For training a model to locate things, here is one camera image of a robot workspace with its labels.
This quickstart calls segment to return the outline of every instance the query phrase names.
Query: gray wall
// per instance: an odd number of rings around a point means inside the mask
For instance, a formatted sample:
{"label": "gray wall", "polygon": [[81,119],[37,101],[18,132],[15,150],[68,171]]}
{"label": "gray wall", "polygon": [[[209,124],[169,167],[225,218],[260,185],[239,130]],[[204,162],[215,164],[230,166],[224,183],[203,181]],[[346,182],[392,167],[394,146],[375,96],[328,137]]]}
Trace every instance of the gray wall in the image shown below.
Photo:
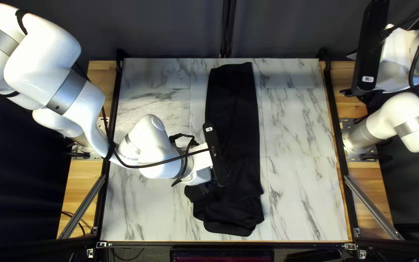
{"label": "gray wall", "polygon": [[[4,0],[72,33],[80,62],[132,57],[216,57],[223,0]],[[238,0],[234,57],[313,57],[328,47],[343,57],[356,49],[369,0]],[[389,21],[419,0],[391,0]]]}
{"label": "gray wall", "polygon": [[3,0],[70,32],[79,61],[132,57],[216,57],[222,0]]}
{"label": "gray wall", "polygon": [[[239,0],[234,57],[314,57],[321,47],[344,57],[358,46],[371,0]],[[388,21],[410,15],[419,0],[390,0]]]}

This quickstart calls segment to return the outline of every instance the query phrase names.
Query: label sticker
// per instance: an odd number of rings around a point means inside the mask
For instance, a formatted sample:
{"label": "label sticker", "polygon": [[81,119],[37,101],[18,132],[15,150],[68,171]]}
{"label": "label sticker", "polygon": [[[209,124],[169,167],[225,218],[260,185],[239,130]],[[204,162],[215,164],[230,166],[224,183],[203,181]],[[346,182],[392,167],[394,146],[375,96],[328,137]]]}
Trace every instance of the label sticker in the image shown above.
{"label": "label sticker", "polygon": [[369,82],[369,83],[372,83],[372,82],[374,82],[374,77],[372,77],[372,76],[364,76],[364,77],[362,77],[362,78],[361,78],[361,80],[362,80],[363,82]]}

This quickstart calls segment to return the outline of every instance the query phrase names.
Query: marble tabletop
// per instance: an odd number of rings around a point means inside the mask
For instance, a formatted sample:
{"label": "marble tabletop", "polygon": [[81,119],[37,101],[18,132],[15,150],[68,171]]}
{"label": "marble tabletop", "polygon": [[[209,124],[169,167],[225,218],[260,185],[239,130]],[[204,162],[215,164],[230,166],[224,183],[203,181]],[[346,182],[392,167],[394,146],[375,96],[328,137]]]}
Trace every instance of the marble tabletop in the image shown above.
{"label": "marble tabletop", "polygon": [[[265,221],[248,237],[206,231],[193,217],[184,185],[111,164],[103,241],[346,241],[344,204],[326,95],[317,59],[125,59],[115,142],[145,114],[168,135],[204,142],[208,75],[251,62],[260,127]],[[189,140],[180,139],[178,146]]]}

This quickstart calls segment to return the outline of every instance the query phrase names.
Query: black pants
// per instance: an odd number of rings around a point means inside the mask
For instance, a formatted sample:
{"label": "black pants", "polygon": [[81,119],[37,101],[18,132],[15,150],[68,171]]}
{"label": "black pants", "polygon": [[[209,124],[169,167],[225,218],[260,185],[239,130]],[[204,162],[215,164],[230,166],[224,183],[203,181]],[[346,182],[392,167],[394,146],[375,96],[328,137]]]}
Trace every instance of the black pants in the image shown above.
{"label": "black pants", "polygon": [[230,185],[212,180],[186,186],[194,217],[213,233],[249,236],[264,220],[260,195],[260,134],[251,63],[213,68],[208,80],[205,121],[212,122]]}

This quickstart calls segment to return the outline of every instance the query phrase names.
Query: metal bracket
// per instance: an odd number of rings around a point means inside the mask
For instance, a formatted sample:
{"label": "metal bracket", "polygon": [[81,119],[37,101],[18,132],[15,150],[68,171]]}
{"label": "metal bracket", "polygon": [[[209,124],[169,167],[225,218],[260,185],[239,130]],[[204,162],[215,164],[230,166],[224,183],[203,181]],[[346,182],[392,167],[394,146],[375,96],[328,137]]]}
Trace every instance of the metal bracket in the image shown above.
{"label": "metal bracket", "polygon": [[361,202],[371,212],[374,219],[379,223],[382,229],[384,229],[384,231],[392,237],[393,240],[405,240],[402,235],[399,234],[399,231],[394,228],[381,211],[374,205],[371,199],[368,198],[365,192],[363,192],[363,190],[361,190],[361,188],[352,179],[348,176],[344,176],[344,182],[353,191],[353,193],[358,196]]}
{"label": "metal bracket", "polygon": [[358,259],[366,258],[366,250],[357,250]]}
{"label": "metal bracket", "polygon": [[93,248],[87,249],[87,257],[88,258],[93,258],[94,257],[94,255],[93,255]]}
{"label": "metal bracket", "polygon": [[359,229],[359,228],[354,228],[354,229],[353,229],[353,235],[354,235],[355,237],[362,237],[362,236],[363,236],[363,234],[361,234],[361,231],[360,231],[360,229]]}
{"label": "metal bracket", "polygon": [[357,245],[355,245],[354,243],[345,243],[344,248],[346,250],[357,250]]}
{"label": "metal bracket", "polygon": [[77,224],[79,223],[80,219],[82,219],[83,215],[85,214],[85,211],[87,211],[88,207],[90,206],[91,202],[95,198],[96,194],[100,191],[101,187],[103,186],[105,179],[106,179],[106,175],[101,175],[98,178],[98,180],[90,189],[85,199],[77,208],[76,212],[73,214],[72,218],[67,223],[66,227],[62,230],[58,239],[66,239],[66,238],[69,238],[70,235],[72,235],[72,232],[77,227]]}
{"label": "metal bracket", "polygon": [[[342,130],[352,128],[354,125],[356,125],[354,123],[354,120],[356,119],[355,118],[339,118],[340,128]],[[370,146],[366,148],[365,150],[366,150],[366,153],[364,155],[377,155],[378,154],[376,145]],[[347,162],[377,162],[377,159],[360,160],[361,154],[350,151],[345,146],[344,146],[344,152],[346,154]]]}
{"label": "metal bracket", "polygon": [[96,248],[105,248],[106,242],[96,242]]}
{"label": "metal bracket", "polygon": [[[108,123],[109,126],[109,117],[106,117],[106,122]],[[106,134],[106,129],[104,128],[104,121],[103,121],[103,117],[99,117],[96,120],[96,126],[98,127],[98,129],[103,133]],[[82,153],[82,148],[79,148],[79,145],[74,145],[72,147],[72,152],[80,152]],[[101,157],[100,154],[98,154],[97,152],[91,152],[90,153],[90,157],[89,158],[82,158],[82,157],[72,157],[72,160],[75,161],[103,161],[103,158]]]}
{"label": "metal bracket", "polygon": [[96,235],[96,232],[98,231],[98,227],[92,227],[90,230],[90,235]]}

